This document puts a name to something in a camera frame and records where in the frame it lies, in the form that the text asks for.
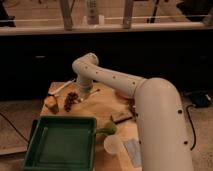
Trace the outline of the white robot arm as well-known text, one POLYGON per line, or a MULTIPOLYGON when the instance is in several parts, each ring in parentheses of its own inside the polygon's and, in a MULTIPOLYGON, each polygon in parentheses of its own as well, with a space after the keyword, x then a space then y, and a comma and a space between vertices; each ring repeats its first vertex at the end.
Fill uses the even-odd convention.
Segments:
POLYGON ((194 171, 181 98, 171 82, 102 68, 93 53, 77 58, 72 69, 81 93, 98 81, 135 101, 143 171, 194 171))

